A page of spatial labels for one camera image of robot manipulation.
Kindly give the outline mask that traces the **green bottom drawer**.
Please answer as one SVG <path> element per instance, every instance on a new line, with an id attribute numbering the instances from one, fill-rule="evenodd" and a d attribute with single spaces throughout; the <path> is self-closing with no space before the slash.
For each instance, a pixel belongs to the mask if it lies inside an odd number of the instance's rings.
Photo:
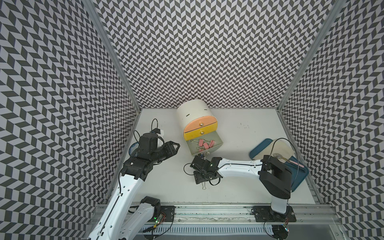
<path id="1" fill-rule="evenodd" d="M 223 141 L 217 131 L 187 140 L 186 143 L 192 156 L 199 154 L 210 155 L 223 145 Z"/>

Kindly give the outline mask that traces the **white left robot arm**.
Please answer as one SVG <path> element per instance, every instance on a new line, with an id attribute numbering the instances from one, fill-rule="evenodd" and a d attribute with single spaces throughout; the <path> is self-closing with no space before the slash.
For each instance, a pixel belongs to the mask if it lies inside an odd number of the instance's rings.
<path id="1" fill-rule="evenodd" d="M 175 156 L 180 144 L 165 142 L 155 132 L 140 136 L 138 145 L 119 172 L 112 198 L 102 217 L 89 233 L 89 240 L 132 240 L 143 226 L 161 215 L 161 201 L 146 196 L 128 217 L 133 200 L 154 166 Z"/>

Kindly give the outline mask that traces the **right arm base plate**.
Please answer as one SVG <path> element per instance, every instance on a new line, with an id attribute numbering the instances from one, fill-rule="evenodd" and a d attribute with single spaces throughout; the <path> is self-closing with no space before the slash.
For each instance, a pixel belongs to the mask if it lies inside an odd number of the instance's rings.
<path id="1" fill-rule="evenodd" d="M 297 221 L 291 206 L 287 206 L 284 214 L 273 211 L 270 206 L 253 206 L 251 213 L 258 223 L 295 223 Z"/>

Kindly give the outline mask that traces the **pink handled utensil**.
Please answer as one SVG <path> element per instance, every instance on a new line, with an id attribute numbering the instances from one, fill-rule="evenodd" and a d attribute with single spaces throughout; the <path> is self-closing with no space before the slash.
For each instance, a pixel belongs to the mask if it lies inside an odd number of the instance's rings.
<path id="1" fill-rule="evenodd" d="M 288 164 L 288 165 L 291 165 L 291 166 L 298 166 L 299 168 L 302 168 L 302 169 L 305 168 L 304 165 L 302 165 L 301 163 L 296 162 L 295 160 L 288 159 L 288 160 L 284 160 L 284 161 L 285 161 L 285 164 Z"/>

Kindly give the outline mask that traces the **blue patterned bowl far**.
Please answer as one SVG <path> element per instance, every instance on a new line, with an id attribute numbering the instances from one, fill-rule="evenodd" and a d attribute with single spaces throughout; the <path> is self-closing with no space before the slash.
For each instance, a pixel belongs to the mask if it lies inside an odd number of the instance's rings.
<path id="1" fill-rule="evenodd" d="M 128 151 L 130 157 L 134 157 L 137 154 L 138 147 L 139 147 L 139 143 L 138 142 L 133 143 L 130 146 L 129 151 Z"/>

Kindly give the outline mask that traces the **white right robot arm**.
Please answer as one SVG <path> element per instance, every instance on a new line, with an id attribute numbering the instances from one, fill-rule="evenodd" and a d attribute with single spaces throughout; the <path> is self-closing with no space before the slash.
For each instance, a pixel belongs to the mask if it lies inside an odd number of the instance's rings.
<path id="1" fill-rule="evenodd" d="M 293 173 L 275 157 L 265 155 L 261 160 L 247 162 L 221 157 L 214 157 L 209 161 L 203 155 L 198 155 L 190 163 L 190 168 L 194 170 L 197 185 L 229 177 L 259 180 L 272 196 L 271 210 L 281 215 L 288 211 Z"/>

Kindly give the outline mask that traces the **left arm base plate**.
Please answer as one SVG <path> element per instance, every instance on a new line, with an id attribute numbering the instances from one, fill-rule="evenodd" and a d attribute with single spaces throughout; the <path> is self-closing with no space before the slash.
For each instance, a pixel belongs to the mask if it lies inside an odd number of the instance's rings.
<path id="1" fill-rule="evenodd" d="M 150 223 L 171 223 L 175 218 L 176 206 L 161 206 L 160 211 L 152 219 Z"/>

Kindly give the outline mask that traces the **beige cloth napkin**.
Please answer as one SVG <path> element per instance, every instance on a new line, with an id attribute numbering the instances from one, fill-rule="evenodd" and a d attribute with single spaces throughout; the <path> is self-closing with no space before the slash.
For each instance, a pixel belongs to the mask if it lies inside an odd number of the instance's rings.
<path id="1" fill-rule="evenodd" d="M 295 154 L 291 144 L 286 140 L 265 139 L 256 147 L 256 150 L 253 160 L 261 160 L 264 155 L 274 157 L 276 154 L 288 160 Z"/>

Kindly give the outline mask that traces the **metal spoon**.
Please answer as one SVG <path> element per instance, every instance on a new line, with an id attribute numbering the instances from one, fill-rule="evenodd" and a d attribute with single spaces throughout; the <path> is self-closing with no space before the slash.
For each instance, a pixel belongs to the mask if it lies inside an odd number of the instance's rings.
<path id="1" fill-rule="evenodd" d="M 288 159 L 284 158 L 281 154 L 273 154 L 273 157 L 277 158 L 278 160 L 288 161 Z"/>

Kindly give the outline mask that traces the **orange top drawer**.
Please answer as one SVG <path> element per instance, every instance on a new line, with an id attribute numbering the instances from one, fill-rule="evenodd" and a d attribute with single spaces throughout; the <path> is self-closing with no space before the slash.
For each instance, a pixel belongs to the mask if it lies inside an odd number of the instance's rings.
<path id="1" fill-rule="evenodd" d="M 188 133 L 200 128 L 207 128 L 208 132 L 216 131 L 218 128 L 218 120 L 214 116 L 205 116 L 197 118 L 188 123 L 184 128 L 184 133 Z"/>

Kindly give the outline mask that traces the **aluminium front rail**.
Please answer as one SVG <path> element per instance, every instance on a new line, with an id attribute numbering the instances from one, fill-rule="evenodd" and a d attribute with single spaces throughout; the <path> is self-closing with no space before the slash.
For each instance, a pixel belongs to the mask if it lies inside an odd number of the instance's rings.
<path id="1" fill-rule="evenodd" d="M 173 204 L 174 224 L 253 224 L 255 204 Z M 290 204 L 298 224 L 340 225 L 331 205 Z"/>

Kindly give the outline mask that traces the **white round drawer cabinet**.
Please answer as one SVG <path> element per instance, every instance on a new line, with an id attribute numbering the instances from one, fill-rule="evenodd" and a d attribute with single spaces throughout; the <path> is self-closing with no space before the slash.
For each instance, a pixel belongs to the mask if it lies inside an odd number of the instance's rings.
<path id="1" fill-rule="evenodd" d="M 205 116 L 214 116 L 209 109 L 208 105 L 203 100 L 191 100 L 183 103 L 177 108 L 177 116 L 179 123 L 183 130 L 185 126 L 190 123 L 192 120 Z"/>

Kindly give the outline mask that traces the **yellow drawer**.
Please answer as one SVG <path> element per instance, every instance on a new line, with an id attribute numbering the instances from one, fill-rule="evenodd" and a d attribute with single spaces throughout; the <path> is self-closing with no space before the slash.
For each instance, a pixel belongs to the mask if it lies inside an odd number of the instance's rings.
<path id="1" fill-rule="evenodd" d="M 184 140 L 189 141 L 189 140 L 195 139 L 197 137 L 201 137 L 203 135 L 212 133 L 212 132 L 216 131 L 217 128 L 218 128 L 218 123 L 216 122 L 216 123 L 207 125 L 205 127 L 201 127 L 201 128 L 196 129 L 196 130 L 192 130 L 192 131 L 189 131 L 187 133 L 184 133 L 183 137 L 184 137 Z"/>

